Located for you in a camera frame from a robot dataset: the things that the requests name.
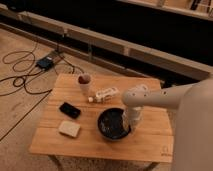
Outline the cream white gripper body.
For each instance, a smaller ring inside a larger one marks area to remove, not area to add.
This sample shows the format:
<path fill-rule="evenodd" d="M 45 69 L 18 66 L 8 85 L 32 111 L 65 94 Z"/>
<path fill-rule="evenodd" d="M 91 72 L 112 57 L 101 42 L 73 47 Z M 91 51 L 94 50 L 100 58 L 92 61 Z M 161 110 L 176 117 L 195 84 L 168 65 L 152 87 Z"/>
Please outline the cream white gripper body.
<path fill-rule="evenodd" d="M 125 130 L 135 130 L 141 120 L 141 107 L 126 107 L 122 115 L 123 127 Z"/>

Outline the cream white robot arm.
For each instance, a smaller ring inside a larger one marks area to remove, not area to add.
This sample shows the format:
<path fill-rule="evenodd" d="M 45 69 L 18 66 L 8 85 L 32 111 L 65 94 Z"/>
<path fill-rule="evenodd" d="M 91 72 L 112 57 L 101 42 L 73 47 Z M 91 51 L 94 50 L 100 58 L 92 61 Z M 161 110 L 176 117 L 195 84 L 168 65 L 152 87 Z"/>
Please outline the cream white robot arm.
<path fill-rule="evenodd" d="M 195 84 L 122 94 L 125 115 L 134 107 L 177 108 L 171 171 L 213 171 L 213 78 Z"/>

